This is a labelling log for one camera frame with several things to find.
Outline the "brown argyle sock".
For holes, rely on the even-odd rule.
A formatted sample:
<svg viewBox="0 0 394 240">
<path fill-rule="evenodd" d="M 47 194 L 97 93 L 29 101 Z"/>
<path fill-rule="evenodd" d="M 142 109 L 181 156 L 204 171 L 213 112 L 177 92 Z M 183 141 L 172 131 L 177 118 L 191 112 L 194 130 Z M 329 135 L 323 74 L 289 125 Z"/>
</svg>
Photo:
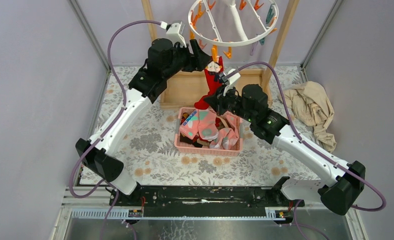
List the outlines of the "brown argyle sock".
<svg viewBox="0 0 394 240">
<path fill-rule="evenodd" d="M 179 135 L 179 142 L 185 145 L 191 145 L 195 148 L 208 148 L 210 146 L 210 141 L 202 139 L 199 134 L 197 133 L 192 139 L 180 133 Z"/>
</svg>

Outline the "pink plastic basket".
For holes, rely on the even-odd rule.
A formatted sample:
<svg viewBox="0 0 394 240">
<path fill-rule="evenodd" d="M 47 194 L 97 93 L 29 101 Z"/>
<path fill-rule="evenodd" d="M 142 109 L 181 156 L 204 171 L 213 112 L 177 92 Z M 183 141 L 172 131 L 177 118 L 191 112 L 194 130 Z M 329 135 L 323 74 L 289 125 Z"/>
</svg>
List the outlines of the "pink plastic basket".
<svg viewBox="0 0 394 240">
<path fill-rule="evenodd" d="M 186 144 L 180 142 L 179 127 L 195 109 L 197 109 L 197 108 L 182 107 L 179 109 L 179 113 L 178 113 L 178 117 L 177 117 L 177 126 L 176 126 L 176 130 L 175 130 L 174 141 L 173 141 L 174 146 L 178 149 L 178 151 L 181 153 L 188 153 L 188 154 L 216 155 L 216 156 L 230 156 L 230 157 L 238 156 L 240 151 L 243 149 L 243 137 L 242 137 L 242 122 L 243 122 L 243 120 L 238 116 L 236 116 L 236 118 L 240 122 L 240 125 L 238 128 L 239 129 L 239 140 L 236 143 L 236 145 L 233 147 L 232 150 L 212 149 L 209 147 L 197 148 L 197 147 L 192 147 L 191 145 L 186 145 Z M 215 113 L 215 111 L 212 108 L 208 108 L 207 110 L 210 110 Z"/>
</svg>

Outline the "wooden hanger stand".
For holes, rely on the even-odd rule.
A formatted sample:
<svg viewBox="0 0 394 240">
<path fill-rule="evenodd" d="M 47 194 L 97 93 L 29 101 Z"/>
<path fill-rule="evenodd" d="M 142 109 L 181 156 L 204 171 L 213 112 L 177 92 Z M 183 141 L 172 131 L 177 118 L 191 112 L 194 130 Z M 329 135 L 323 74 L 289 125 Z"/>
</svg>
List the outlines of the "wooden hanger stand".
<svg viewBox="0 0 394 240">
<path fill-rule="evenodd" d="M 277 34 L 268 63 L 275 67 L 280 56 L 290 25 L 298 7 L 298 0 L 289 0 Z M 259 84 L 268 96 L 268 105 L 272 106 L 274 96 L 270 88 L 272 71 L 268 68 L 247 67 L 240 71 L 241 78 L 236 87 L 240 91 L 246 84 Z M 166 90 L 160 95 L 163 109 L 192 107 L 194 103 L 208 92 L 209 88 L 203 72 L 179 72 L 168 80 Z"/>
</svg>

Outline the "red sock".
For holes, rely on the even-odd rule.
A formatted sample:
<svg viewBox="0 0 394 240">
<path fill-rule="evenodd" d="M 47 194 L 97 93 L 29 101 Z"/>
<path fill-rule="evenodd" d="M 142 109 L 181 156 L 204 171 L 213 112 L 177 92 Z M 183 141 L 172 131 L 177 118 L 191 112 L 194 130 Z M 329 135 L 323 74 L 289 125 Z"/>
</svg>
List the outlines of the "red sock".
<svg viewBox="0 0 394 240">
<path fill-rule="evenodd" d="M 217 116 L 215 119 L 215 126 L 218 130 L 223 129 L 225 127 L 224 119 Z"/>
<path fill-rule="evenodd" d="M 221 56 L 217 56 L 215 61 L 211 61 L 206 68 L 204 69 L 205 79 L 208 86 L 208 92 L 206 95 L 203 95 L 199 101 L 194 103 L 194 107 L 199 110 L 206 110 L 209 107 L 209 104 L 205 102 L 205 98 L 213 95 L 217 88 L 219 88 L 222 84 L 220 82 L 220 73 L 224 69 L 223 58 Z"/>
</svg>

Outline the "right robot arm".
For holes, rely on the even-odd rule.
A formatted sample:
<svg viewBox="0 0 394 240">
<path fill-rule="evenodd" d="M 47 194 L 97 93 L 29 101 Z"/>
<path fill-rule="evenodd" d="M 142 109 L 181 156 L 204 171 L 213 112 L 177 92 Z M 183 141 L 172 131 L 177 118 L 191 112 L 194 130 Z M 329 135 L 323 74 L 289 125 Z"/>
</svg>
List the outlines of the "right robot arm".
<svg viewBox="0 0 394 240">
<path fill-rule="evenodd" d="M 290 121 L 280 113 L 270 109 L 268 96 L 258 84 L 248 84 L 241 95 L 236 89 L 224 91 L 221 86 L 204 102 L 218 114 L 230 112 L 250 123 L 250 130 L 261 140 L 286 151 L 311 169 L 318 180 L 298 180 L 289 176 L 281 177 L 272 187 L 272 201 L 278 206 L 290 200 L 304 200 L 322 203 L 337 215 L 344 216 L 363 191 L 361 181 L 366 168 L 358 161 L 347 161 L 333 157 L 330 163 L 324 157 L 330 154 L 312 143 L 299 131 L 293 131 Z"/>
</svg>

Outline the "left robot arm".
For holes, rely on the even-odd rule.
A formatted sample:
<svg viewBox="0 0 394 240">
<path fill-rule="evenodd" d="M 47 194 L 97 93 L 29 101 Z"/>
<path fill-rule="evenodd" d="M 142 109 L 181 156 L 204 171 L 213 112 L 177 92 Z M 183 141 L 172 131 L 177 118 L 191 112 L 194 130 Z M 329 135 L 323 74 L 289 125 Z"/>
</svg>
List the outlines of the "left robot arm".
<svg viewBox="0 0 394 240">
<path fill-rule="evenodd" d="M 191 39 L 186 46 L 166 38 L 154 40 L 144 65 L 127 86 L 120 85 L 123 99 L 106 123 L 89 139 L 80 138 L 76 142 L 79 164 L 121 192 L 120 197 L 127 205 L 137 204 L 140 200 L 138 183 L 114 155 L 134 122 L 167 89 L 170 78 L 181 71 L 201 72 L 211 61 L 212 56 L 202 50 L 196 39 Z"/>
</svg>

